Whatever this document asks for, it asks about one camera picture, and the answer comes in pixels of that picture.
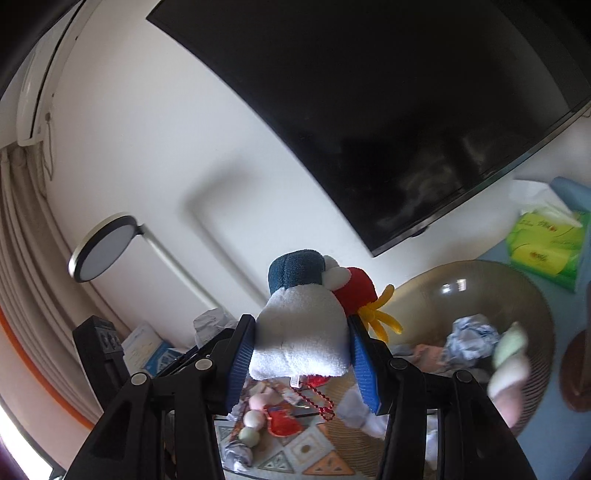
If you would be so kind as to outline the three-ball plush dango toy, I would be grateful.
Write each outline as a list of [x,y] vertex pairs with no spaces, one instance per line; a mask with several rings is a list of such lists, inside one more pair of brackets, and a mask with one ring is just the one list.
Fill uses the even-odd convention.
[[494,373],[487,393],[509,428],[513,428],[523,412],[523,388],[531,374],[526,351],[529,338],[526,330],[514,322],[502,335],[493,354]]

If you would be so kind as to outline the blue white red plush toy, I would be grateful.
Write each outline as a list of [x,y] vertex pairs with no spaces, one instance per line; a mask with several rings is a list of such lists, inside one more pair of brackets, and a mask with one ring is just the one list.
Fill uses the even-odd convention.
[[377,293],[365,270],[304,249],[273,260],[267,272],[270,298],[256,318],[256,342],[249,375],[263,381],[301,377],[341,377],[351,365],[349,317],[389,341],[401,323],[382,308],[394,296],[389,284]]

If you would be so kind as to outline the blue cover book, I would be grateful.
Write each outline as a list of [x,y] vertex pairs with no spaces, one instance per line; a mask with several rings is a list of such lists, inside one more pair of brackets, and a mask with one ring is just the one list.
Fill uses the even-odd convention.
[[122,348],[123,360],[130,375],[143,372],[155,377],[182,355],[148,324],[136,327],[123,340]]

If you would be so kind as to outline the beige curtain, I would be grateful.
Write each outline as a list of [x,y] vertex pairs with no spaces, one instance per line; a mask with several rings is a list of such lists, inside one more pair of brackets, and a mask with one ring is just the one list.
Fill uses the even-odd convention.
[[74,413],[102,409],[83,372],[72,332],[90,316],[130,330],[90,284],[69,275],[67,246],[50,210],[41,146],[1,150],[1,308],[26,357]]

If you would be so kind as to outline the crumpled paper in bowl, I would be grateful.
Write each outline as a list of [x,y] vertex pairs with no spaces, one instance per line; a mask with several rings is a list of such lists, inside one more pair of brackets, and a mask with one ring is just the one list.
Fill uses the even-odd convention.
[[459,318],[447,337],[445,359],[451,365],[473,367],[494,353],[500,338],[498,330],[483,314]]

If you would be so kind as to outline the white desk lamp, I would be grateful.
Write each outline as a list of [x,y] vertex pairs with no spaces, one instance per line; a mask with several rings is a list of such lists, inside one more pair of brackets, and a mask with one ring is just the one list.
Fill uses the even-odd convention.
[[80,284],[97,280],[111,270],[126,277],[145,274],[154,280],[162,273],[201,309],[221,306],[214,295],[157,239],[147,224],[126,212],[100,220],[82,237],[67,264],[69,276]]

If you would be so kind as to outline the red snack bag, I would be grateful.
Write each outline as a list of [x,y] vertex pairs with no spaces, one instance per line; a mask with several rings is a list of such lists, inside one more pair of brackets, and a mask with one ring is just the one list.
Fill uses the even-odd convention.
[[283,404],[266,406],[266,428],[277,438],[287,438],[300,434],[303,425],[291,415],[290,407]]

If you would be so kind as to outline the patterned blue orange rug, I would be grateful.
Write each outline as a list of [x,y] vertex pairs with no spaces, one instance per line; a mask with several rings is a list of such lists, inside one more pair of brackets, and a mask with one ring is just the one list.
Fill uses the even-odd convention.
[[[224,476],[228,479],[369,479],[377,475],[383,443],[342,420],[325,420],[318,407],[327,401],[338,403],[353,381],[335,380],[318,392],[304,389],[308,400],[279,380],[247,380],[240,401],[228,416],[216,416],[214,426],[221,451]],[[290,407],[291,415],[303,425],[300,434],[277,438],[267,431],[252,448],[238,440],[249,397],[273,390],[273,405]]]

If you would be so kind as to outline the green tissue pack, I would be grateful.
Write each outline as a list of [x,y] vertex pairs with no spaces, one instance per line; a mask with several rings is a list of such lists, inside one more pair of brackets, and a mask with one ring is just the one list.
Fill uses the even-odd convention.
[[515,180],[517,221],[506,237],[510,263],[574,292],[590,250],[590,189],[557,177]]

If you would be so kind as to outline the white air conditioner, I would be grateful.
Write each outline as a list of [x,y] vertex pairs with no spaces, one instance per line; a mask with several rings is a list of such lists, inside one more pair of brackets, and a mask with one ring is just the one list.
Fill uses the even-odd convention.
[[44,139],[65,64],[99,4],[99,0],[79,1],[35,45],[18,101],[16,136],[19,146],[31,146]]

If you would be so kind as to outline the wall mounted black television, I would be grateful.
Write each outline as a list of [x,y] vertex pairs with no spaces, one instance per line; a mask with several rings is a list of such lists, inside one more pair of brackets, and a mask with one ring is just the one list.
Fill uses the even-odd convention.
[[590,103],[586,1],[162,1],[373,255],[524,162]]

